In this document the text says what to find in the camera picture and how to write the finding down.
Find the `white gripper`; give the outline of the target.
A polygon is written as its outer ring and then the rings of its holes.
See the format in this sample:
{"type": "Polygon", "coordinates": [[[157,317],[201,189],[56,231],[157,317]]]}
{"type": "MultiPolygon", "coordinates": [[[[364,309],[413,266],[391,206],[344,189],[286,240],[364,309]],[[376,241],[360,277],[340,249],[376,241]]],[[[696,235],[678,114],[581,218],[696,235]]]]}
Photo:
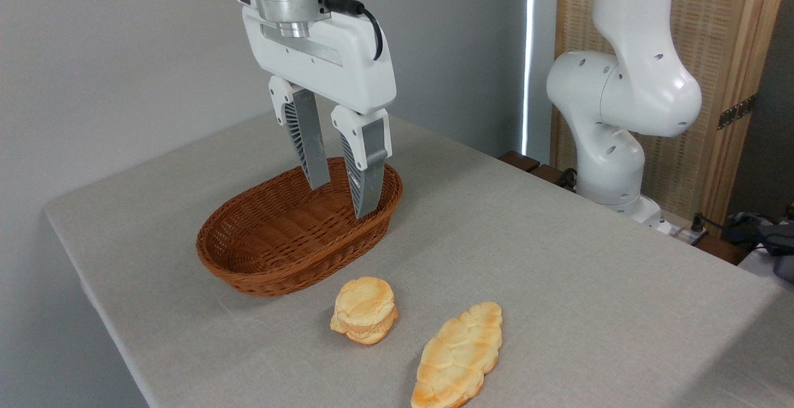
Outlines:
{"type": "Polygon", "coordinates": [[[332,12],[309,23],[306,38],[287,37],[260,16],[254,0],[237,1],[252,54],[274,75],[269,90],[276,120],[287,129],[309,187],[330,181],[319,94],[339,104],[331,118],[341,136],[355,217],[368,216],[379,205],[385,161],[393,154],[383,108],[394,102],[396,86],[385,36],[377,42],[365,15],[332,12]]]}

